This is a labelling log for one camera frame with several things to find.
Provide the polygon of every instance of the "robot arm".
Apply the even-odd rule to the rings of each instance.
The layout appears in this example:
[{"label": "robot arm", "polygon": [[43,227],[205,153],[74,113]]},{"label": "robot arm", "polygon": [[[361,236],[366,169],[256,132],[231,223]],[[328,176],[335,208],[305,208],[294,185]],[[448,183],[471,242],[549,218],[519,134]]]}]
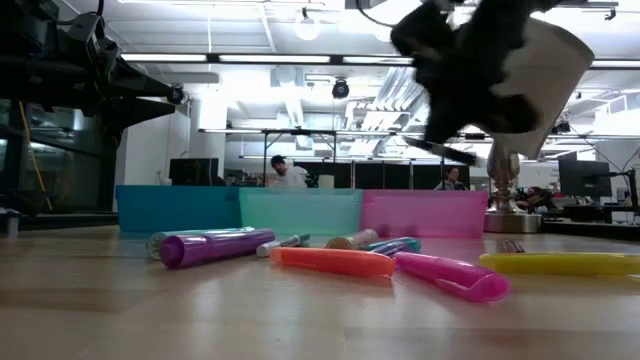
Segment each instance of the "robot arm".
[{"label": "robot arm", "polygon": [[[105,135],[119,143],[125,128],[173,113],[184,94],[124,61],[105,36],[103,4],[61,22],[52,0],[2,1],[0,37],[7,42],[0,49],[0,98],[99,115]],[[137,97],[163,97],[170,104]]]},{"label": "robot arm", "polygon": [[[425,144],[442,144],[469,124],[492,135],[507,134],[505,136],[544,128],[548,113],[555,110],[537,106],[527,91],[501,95],[495,88],[511,78],[507,63],[515,51],[526,51],[527,46],[536,49],[546,46],[533,44],[546,41],[543,37],[527,33],[531,28],[530,15],[547,11],[563,1],[483,0],[471,19],[456,30],[446,23],[442,3],[427,0],[391,32],[396,49],[414,58],[416,81],[429,93],[431,113]],[[440,155],[453,158],[451,151]]]}]

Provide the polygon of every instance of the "pink bin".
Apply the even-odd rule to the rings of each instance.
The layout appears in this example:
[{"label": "pink bin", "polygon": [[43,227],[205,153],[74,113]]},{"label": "pink bin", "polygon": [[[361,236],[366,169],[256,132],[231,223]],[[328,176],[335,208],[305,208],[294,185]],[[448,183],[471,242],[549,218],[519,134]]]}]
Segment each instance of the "pink bin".
[{"label": "pink bin", "polygon": [[360,229],[380,237],[479,238],[484,191],[365,190]]}]

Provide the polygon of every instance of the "yellow marker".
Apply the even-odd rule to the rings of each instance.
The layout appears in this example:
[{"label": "yellow marker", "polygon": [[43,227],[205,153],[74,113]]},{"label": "yellow marker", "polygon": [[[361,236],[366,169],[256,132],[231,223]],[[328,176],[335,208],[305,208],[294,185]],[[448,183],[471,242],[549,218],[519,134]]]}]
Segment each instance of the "yellow marker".
[{"label": "yellow marker", "polygon": [[640,257],[616,253],[484,254],[480,266],[503,274],[625,276],[640,274]]}]

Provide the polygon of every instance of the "blue bin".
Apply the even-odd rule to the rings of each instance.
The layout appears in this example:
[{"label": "blue bin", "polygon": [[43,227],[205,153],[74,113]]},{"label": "blue bin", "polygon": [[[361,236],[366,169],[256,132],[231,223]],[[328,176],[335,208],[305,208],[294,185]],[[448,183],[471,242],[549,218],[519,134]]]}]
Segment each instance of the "blue bin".
[{"label": "blue bin", "polygon": [[362,190],[240,188],[243,226],[277,234],[358,232]]},{"label": "blue bin", "polygon": [[124,233],[241,227],[238,188],[212,186],[116,186]]}]

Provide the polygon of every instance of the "man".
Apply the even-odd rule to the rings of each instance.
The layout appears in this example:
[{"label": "man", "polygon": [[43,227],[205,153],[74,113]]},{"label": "man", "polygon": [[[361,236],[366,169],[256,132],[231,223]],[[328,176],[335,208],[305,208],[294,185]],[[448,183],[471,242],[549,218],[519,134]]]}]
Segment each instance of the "man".
[{"label": "man", "polygon": [[460,171],[458,168],[449,168],[444,171],[445,179],[434,190],[467,190],[463,183],[458,181]]},{"label": "man", "polygon": [[307,170],[299,166],[287,166],[284,158],[276,155],[271,158],[271,167],[278,173],[276,181],[271,187],[306,188]]}]

